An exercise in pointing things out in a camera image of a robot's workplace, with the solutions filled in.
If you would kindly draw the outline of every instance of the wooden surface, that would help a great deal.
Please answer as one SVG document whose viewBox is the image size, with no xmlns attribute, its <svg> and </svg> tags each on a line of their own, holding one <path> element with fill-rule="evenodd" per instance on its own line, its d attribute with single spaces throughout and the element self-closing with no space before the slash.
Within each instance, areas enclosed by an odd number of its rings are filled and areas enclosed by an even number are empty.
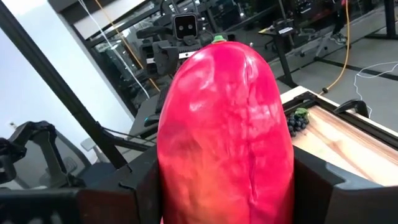
<svg viewBox="0 0 398 224">
<path fill-rule="evenodd" d="M 281 95 L 282 102 L 306 91 L 301 86 L 294 88 Z M 397 151 L 318 106 L 309 112 L 310 124 L 293 138 L 293 145 L 370 181 L 398 185 Z"/>
</svg>

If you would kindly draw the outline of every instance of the cable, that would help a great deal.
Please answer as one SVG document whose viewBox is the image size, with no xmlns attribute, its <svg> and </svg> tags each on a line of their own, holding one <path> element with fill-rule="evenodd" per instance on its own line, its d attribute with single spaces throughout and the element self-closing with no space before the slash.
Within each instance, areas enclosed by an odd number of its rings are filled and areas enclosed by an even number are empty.
<svg viewBox="0 0 398 224">
<path fill-rule="evenodd" d="M 115 55 L 120 59 L 120 61 L 122 61 L 123 65 L 126 67 L 127 71 L 131 74 L 131 76 L 135 79 L 135 81 L 138 83 L 138 85 L 142 88 L 142 90 L 144 90 L 144 93 L 146 94 L 146 96 L 148 97 L 148 99 L 150 98 L 148 92 L 145 90 L 145 88 L 141 85 L 141 83 L 138 81 L 138 79 L 136 78 L 136 76 L 133 74 L 132 70 L 130 69 L 130 66 L 127 65 L 127 63 L 124 61 L 124 59 L 122 58 L 122 56 L 119 54 L 119 52 L 114 48 L 114 46 L 111 44 L 111 42 L 109 41 L 109 39 L 106 37 L 104 31 L 102 30 L 101 26 L 97 23 L 97 21 L 94 19 L 94 17 L 90 14 L 90 12 L 88 11 L 86 4 L 83 2 L 83 0 L 78 0 L 79 3 L 81 4 L 81 6 L 83 7 L 83 9 L 87 12 L 87 14 L 90 16 L 91 20 L 93 20 L 93 22 L 97 25 L 99 31 L 101 32 L 101 35 L 105 38 L 105 41 L 107 42 L 107 44 L 109 45 L 109 47 L 111 48 L 111 50 L 115 53 Z"/>
<path fill-rule="evenodd" d="M 161 0 L 161 2 L 160 2 L 160 9 L 159 9 L 159 12 L 160 12 L 160 16 L 163 16 L 163 3 L 164 3 L 164 0 Z"/>
<path fill-rule="evenodd" d="M 376 67 L 376 66 L 379 66 L 379 65 L 389 65 L 389 64 L 392 64 L 392 63 L 394 63 L 395 65 L 393 66 L 393 68 L 391 69 L 391 70 L 389 70 L 389 71 L 386 71 L 386 72 L 381 72 L 381 73 L 379 73 L 379 74 L 377 74 L 377 75 L 375 75 L 375 76 L 363 76 L 363 75 L 361 75 L 361 72 L 363 71 L 363 70 L 366 70 L 366 69 L 369 69 L 369 68 L 373 68 L 373 67 Z M 359 90 L 358 90 L 358 86 L 357 86 L 357 84 L 356 84 L 356 77 L 361 77 L 361 78 L 376 78 L 376 77 L 379 77 L 379 76 L 381 76 L 381 75 L 383 75 L 383 74 L 385 74 L 385 73 L 389 73 L 389 72 L 393 72 L 395 69 L 396 69 L 396 67 L 398 67 L 398 62 L 384 62 L 384 63 L 378 63 L 378 64 L 375 64 L 375 65 L 371 65 L 371 66 L 369 66 L 369 67 L 366 67 L 366 68 L 362 68 L 356 75 L 355 75 L 355 77 L 354 77 L 354 86 L 355 86 L 355 91 L 356 91 L 356 94 L 358 94 L 358 96 L 360 97 L 360 100 L 363 100 L 363 97 L 362 97 L 362 95 L 359 93 Z M 370 106 L 368 106 L 367 105 L 367 107 L 369 108 L 369 119 L 371 118 L 371 115 L 372 115 L 372 108 L 370 107 Z"/>
<path fill-rule="evenodd" d="M 151 143 L 155 143 L 155 144 L 156 144 L 156 142 L 152 141 L 152 139 L 146 140 L 146 139 L 140 138 L 139 136 L 133 136 L 133 135 L 126 134 L 126 133 L 121 133 L 121 132 L 119 132 L 119 131 L 115 131 L 115 130 L 112 130 L 112 129 L 109 129 L 109 128 L 105 128 L 105 127 L 102 127 L 102 128 L 103 128 L 104 130 L 107 130 L 107 131 L 112 132 L 112 133 L 121 134 L 121 135 L 123 135 L 123 136 L 127 136 L 127 137 L 130 137 L 130 138 L 138 138 L 138 139 L 141 139 L 141 140 L 144 141 L 144 143 L 151 142 Z"/>
<path fill-rule="evenodd" d="M 126 38 L 124 35 L 122 35 L 119 31 L 119 29 L 114 25 L 113 21 L 111 20 L 111 18 L 108 16 L 108 14 L 106 13 L 105 9 L 102 7 L 101 3 L 98 0 L 95 0 L 95 2 L 97 3 L 98 7 L 101 9 L 102 13 L 105 15 L 106 19 L 109 21 L 109 23 L 112 25 L 113 29 L 116 31 L 116 33 L 120 36 L 120 38 L 122 39 L 124 45 L 126 45 L 128 51 L 130 52 L 130 54 L 134 57 L 134 59 L 136 60 L 136 62 L 138 63 L 138 65 L 144 69 L 144 66 L 142 65 L 141 61 L 137 58 L 137 56 L 135 55 L 135 53 L 131 50 L 130 45 L 127 43 Z M 152 85 L 155 87 L 155 89 L 160 92 L 159 87 L 157 87 L 156 83 L 150 78 L 149 81 L 152 83 Z"/>
<path fill-rule="evenodd" d="M 87 14 L 91 17 L 91 19 L 95 22 L 95 24 L 98 26 L 99 31 L 101 32 L 102 36 L 107 40 L 107 37 L 105 35 L 105 33 L 103 32 L 101 26 L 95 21 L 94 17 L 90 14 L 90 12 L 87 10 L 86 4 L 83 2 L 83 0 L 79 0 L 81 6 L 83 6 L 83 8 L 85 9 L 85 11 L 87 12 Z M 124 45 L 126 45 L 128 51 L 130 52 L 130 54 L 134 57 L 134 59 L 136 60 L 136 62 L 138 63 L 138 65 L 140 66 L 141 69 L 144 69 L 144 66 L 142 66 L 141 61 L 137 58 L 137 56 L 135 55 L 135 53 L 131 50 L 130 45 L 127 43 L 126 38 L 124 35 L 122 35 L 119 31 L 119 29 L 114 25 L 113 21 L 111 20 L 111 18 L 108 16 L 108 14 L 106 13 L 106 11 L 104 10 L 104 8 L 102 7 L 101 3 L 98 2 L 98 0 L 95 0 L 95 2 L 97 3 L 98 7 L 101 9 L 101 11 L 103 12 L 103 14 L 105 15 L 105 17 L 107 18 L 108 22 L 112 25 L 112 28 L 116 31 L 116 33 L 118 34 L 118 36 L 120 36 L 121 40 L 123 41 Z M 131 73 L 131 75 L 134 77 L 134 79 L 136 80 L 136 82 L 138 82 L 139 86 L 144 90 L 145 94 L 147 95 L 147 97 L 149 98 L 148 92 L 146 92 L 145 88 L 139 83 L 139 81 L 137 80 L 137 78 L 134 76 L 134 74 L 132 73 L 132 71 L 129 69 L 129 67 L 127 67 L 127 70 Z M 160 92 L 159 87 L 155 84 L 155 82 L 150 78 L 149 81 L 151 82 L 151 84 L 155 87 L 155 89 L 157 91 Z"/>
<path fill-rule="evenodd" d="M 330 90 L 334 85 L 336 85 L 336 83 L 338 83 L 338 82 L 340 81 L 340 79 L 342 78 L 342 76 L 343 76 L 343 74 L 344 74 L 344 71 L 346 70 L 347 63 L 348 63 L 348 56 L 349 56 L 349 45 L 350 45 L 350 43 L 349 43 L 350 31 L 349 31 L 348 1 L 346 1 L 346 18 L 347 18 L 347 45 L 346 45 L 347 51 L 346 51 L 346 59 L 345 59 L 345 61 L 344 61 L 343 69 L 341 69 L 340 75 L 337 77 L 337 79 L 336 79 L 332 84 L 330 84 L 328 87 L 322 88 L 322 92 L 319 93 L 319 95 L 322 95 L 322 94 L 324 94 L 324 93 L 328 93 L 329 90 Z"/>
</svg>

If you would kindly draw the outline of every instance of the grape cluster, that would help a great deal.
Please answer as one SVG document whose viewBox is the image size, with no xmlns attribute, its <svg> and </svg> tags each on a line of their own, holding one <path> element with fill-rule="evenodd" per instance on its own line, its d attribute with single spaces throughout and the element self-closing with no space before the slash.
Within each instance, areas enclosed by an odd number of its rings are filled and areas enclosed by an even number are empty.
<svg viewBox="0 0 398 224">
<path fill-rule="evenodd" d="M 286 120 L 290 136 L 292 137 L 296 137 L 297 132 L 304 130 L 307 127 L 307 124 L 310 123 L 307 116 L 297 113 L 292 113 Z"/>
</svg>

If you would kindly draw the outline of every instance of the white wall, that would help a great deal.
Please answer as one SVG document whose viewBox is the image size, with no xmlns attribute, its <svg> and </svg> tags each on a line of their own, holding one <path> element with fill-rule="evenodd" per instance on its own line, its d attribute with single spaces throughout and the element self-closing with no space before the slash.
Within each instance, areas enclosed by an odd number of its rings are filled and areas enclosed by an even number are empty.
<svg viewBox="0 0 398 224">
<path fill-rule="evenodd" d="M 133 120 L 50 5 L 45 0 L 2 1 L 94 119 L 107 128 L 128 133 Z M 81 149 L 80 143 L 88 135 L 3 31 L 0 46 L 0 136 L 11 135 L 10 122 L 20 125 L 26 121 L 47 120 Z M 82 151 L 91 161 L 96 159 L 93 151 Z"/>
</svg>

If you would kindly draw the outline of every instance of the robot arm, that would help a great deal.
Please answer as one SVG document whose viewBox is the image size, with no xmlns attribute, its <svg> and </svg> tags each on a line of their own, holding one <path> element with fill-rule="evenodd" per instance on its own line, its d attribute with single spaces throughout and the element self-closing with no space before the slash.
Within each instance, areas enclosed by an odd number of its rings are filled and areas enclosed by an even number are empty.
<svg viewBox="0 0 398 224">
<path fill-rule="evenodd" d="M 25 145 L 33 141 L 40 146 L 51 180 L 51 187 L 82 186 L 84 183 L 77 182 L 76 178 L 67 173 L 58 148 L 55 145 L 57 132 L 54 125 L 46 122 L 26 122 L 20 125 L 9 139 L 0 139 L 0 165 L 3 172 L 0 175 L 0 183 L 9 182 L 16 177 L 13 163 L 19 161 L 26 155 Z"/>
</svg>

